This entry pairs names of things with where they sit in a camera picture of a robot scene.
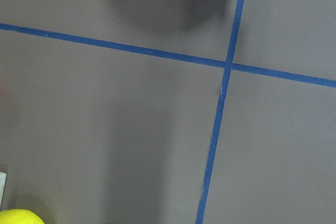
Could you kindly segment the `yellow lemon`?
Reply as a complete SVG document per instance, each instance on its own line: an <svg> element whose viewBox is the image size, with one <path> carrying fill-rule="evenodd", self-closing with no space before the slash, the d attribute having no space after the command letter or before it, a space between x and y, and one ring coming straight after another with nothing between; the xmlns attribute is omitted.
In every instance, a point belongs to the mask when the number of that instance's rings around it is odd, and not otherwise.
<svg viewBox="0 0 336 224"><path fill-rule="evenodd" d="M11 209L1 211L1 224L44 224L34 212L27 209Z"/></svg>

